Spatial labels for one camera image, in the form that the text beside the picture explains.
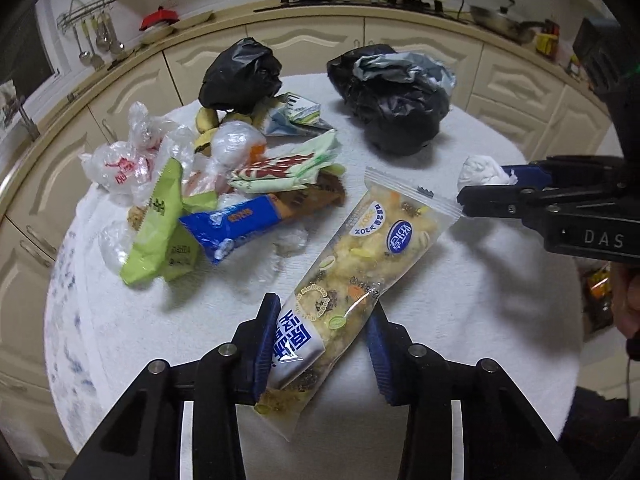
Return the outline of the right hand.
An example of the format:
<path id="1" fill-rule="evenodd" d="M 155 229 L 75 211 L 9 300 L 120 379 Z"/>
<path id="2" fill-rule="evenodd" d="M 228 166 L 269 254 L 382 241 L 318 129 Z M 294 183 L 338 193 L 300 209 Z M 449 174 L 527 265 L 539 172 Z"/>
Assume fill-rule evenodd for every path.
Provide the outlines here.
<path id="1" fill-rule="evenodd" d="M 614 324 L 627 338 L 639 331 L 640 276 L 638 266 L 613 263 L 611 266 L 612 312 Z"/>

